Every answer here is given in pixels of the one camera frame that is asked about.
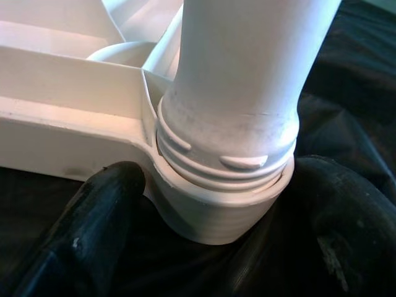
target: black fabric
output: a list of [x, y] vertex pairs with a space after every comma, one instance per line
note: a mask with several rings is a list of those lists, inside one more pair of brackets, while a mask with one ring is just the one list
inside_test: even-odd
[[[252, 230], [193, 243], [136, 197], [109, 296], [395, 296], [396, 16], [344, 0], [298, 108], [295, 174]], [[0, 296], [80, 185], [0, 168]]]

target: black plastic sheet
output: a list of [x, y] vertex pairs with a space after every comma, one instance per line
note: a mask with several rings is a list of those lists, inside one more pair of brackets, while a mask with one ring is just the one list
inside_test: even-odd
[[[295, 175], [252, 230], [193, 243], [138, 197], [109, 295], [395, 296], [396, 16], [344, 0], [298, 108]], [[0, 296], [80, 186], [0, 168]]]

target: white plastic pipe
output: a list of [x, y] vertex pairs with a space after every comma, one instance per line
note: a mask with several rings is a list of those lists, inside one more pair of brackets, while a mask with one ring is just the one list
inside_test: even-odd
[[179, 68], [158, 107], [158, 146], [180, 175], [217, 191], [278, 181], [340, 2], [184, 1]]

